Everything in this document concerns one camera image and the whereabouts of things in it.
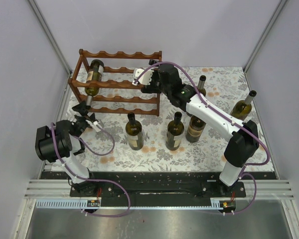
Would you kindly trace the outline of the brown wooden wine rack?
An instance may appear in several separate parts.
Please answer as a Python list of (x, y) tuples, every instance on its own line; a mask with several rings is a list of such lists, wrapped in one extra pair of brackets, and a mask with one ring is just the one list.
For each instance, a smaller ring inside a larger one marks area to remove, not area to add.
[[(85, 101), (87, 97), (79, 92), (79, 88), (85, 87), (98, 87), (104, 89), (124, 89), (124, 90), (140, 90), (141, 85), (133, 85), (128, 80), (123, 80), (121, 82), (115, 80), (107, 80), (105, 82), (98, 83), (82, 83), (77, 81), (77, 76), (80, 70), (81, 65), (84, 65), (85, 70), (89, 70), (88, 58), (95, 59), (138, 59), (138, 60), (162, 60), (162, 52), (154, 52), (153, 54), (146, 55), (140, 51), (135, 52), (134, 54), (127, 54), (123, 51), (118, 51), (115, 54), (110, 54), (106, 51), (99, 51), (98, 53), (91, 53), (84, 49), (79, 49), (79, 59), (76, 64), (73, 75), (68, 79), (68, 85), (75, 95), (76, 99), (79, 103)], [(157, 94), (156, 97), (152, 97), (150, 99), (142, 99), (140, 97), (132, 97), (130, 99), (124, 98), (122, 96), (114, 96), (112, 98), (104, 97), (104, 96), (94, 96), (93, 101), (96, 102), (111, 102), (111, 103), (139, 103), (139, 104), (153, 104), (156, 105), (156, 109), (152, 109), (150, 111), (144, 111), (142, 109), (134, 109), (133, 113), (137, 115), (155, 115), (159, 116), (159, 104), (160, 104), (160, 95)]]

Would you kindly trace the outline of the green wine bottle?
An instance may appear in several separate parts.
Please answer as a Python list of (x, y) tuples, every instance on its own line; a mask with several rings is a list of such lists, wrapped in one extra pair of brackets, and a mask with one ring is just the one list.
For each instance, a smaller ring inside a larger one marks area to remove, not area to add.
[[(93, 60), (88, 70), (86, 83), (100, 82), (102, 80), (103, 72), (104, 72), (104, 63), (99, 59)], [(87, 99), (86, 99), (87, 107), (89, 108), (91, 107), (92, 100), (98, 94), (98, 92), (99, 92), (98, 87), (85, 88), (85, 93), (87, 95)]]

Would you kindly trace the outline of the wine bottle brown label back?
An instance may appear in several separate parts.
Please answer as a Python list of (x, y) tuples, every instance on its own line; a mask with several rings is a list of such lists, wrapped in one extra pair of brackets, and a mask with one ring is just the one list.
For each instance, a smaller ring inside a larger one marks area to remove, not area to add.
[(204, 88), (205, 82), (206, 82), (206, 76), (201, 75), (199, 77), (199, 82), (198, 82), (198, 85), (197, 85), (197, 89), (203, 96), (206, 96), (206, 89)]

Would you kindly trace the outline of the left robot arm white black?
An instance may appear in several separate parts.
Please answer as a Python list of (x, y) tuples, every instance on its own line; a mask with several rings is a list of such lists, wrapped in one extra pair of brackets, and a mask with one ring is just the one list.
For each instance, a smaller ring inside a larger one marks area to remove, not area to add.
[(96, 120), (89, 114), (89, 106), (85, 102), (75, 105), (72, 110), (77, 114), (74, 120), (61, 120), (52, 127), (42, 126), (36, 130), (35, 151), (42, 161), (56, 163), (61, 166), (71, 179), (74, 194), (92, 197), (97, 194), (98, 184), (92, 180), (90, 170), (83, 166), (77, 155), (85, 152), (85, 145), (79, 138), (89, 123)]

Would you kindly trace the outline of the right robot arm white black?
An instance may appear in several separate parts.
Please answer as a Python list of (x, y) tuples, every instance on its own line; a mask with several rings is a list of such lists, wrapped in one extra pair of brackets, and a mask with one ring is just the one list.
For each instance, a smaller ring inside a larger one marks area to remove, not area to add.
[(134, 85), (141, 84), (142, 93), (163, 93), (169, 102), (182, 111), (203, 120), (228, 142), (225, 166), (217, 184), (218, 194), (230, 196), (242, 169), (259, 148), (258, 128), (252, 121), (243, 122), (227, 114), (207, 100), (194, 83), (182, 82), (182, 68), (171, 62), (156, 62), (146, 69), (134, 69)]

